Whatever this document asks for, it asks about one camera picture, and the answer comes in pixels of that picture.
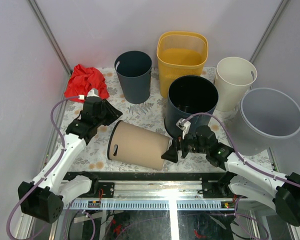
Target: tabletop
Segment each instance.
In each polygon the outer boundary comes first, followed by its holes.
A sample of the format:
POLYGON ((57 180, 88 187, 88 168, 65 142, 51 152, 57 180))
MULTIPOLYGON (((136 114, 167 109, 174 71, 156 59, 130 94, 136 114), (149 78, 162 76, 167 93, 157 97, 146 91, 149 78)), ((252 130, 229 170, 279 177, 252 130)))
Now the tabletop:
MULTIPOLYGON (((123 112, 119 120, 154 131, 166 136, 164 117, 167 100, 160 95, 158 68, 153 68, 151 73, 151 93, 149 99, 141 104, 132 104, 126 101, 122 92, 116 71, 114 68, 98 68, 105 77, 105 83, 110 97, 107 99, 116 109, 123 112)), ((201 74, 209 81, 214 81, 215 67, 205 67, 201 74)), ((68 101, 60 126, 61 132, 65 133, 68 125, 77 117, 83 108, 83 103, 68 101)), ((219 118, 226 126, 236 115, 238 107, 229 112, 215 110, 213 115, 219 118)), ((93 171, 93 172, 223 172, 222 169, 212 166, 204 154, 189 153, 185 159, 179 159, 178 163, 165 160, 160 171, 152 168, 128 164, 107 158, 107 148, 110 135, 116 125, 101 126, 97 135, 90 141, 87 147, 77 156, 69 171, 93 171)), ((215 119, 211 119, 210 128, 215 132, 217 139, 229 145, 226 133, 215 119)), ((247 157, 263 167, 272 169, 268 152, 265 150, 258 155, 247 157)))

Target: perforated yellow basket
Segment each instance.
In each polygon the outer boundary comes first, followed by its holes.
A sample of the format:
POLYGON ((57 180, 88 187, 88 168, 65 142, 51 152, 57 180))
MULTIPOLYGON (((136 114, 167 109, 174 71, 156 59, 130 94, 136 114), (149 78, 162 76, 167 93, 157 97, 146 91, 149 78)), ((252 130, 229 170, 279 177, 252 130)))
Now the perforated yellow basket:
POLYGON ((174 80, 186 75, 200 76, 208 58, 208 41, 199 33, 168 31, 158 42, 160 93, 164 98, 174 80))

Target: beige bin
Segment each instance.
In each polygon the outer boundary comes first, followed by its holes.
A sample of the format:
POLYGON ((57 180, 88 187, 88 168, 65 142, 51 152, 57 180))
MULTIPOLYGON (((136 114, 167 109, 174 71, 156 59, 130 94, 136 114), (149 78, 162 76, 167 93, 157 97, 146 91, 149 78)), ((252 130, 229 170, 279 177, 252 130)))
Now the beige bin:
POLYGON ((115 125, 108 144, 107 157, 128 164, 161 170, 170 138, 124 121, 115 125))

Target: light gray bucket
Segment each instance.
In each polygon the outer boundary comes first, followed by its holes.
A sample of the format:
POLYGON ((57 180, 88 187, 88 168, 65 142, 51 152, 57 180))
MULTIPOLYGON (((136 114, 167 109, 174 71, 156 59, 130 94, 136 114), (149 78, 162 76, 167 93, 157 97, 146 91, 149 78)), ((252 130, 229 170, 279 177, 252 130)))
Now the light gray bucket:
POLYGON ((241 154, 254 156, 300 131, 300 107, 281 91, 255 88, 242 98, 228 131, 241 154))

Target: ventilation grille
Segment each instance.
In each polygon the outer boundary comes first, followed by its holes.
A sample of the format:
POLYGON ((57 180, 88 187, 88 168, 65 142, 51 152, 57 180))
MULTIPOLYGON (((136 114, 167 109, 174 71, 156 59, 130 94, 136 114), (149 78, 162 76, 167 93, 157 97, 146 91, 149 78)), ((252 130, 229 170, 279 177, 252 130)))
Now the ventilation grille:
MULTIPOLYGON (((222 205, 220 201, 176 201, 177 209, 182 210, 221 210, 222 205)), ((100 204, 91 205, 88 200, 75 200, 70 207, 71 210, 169 210, 169 201, 111 201, 102 202, 100 204)))

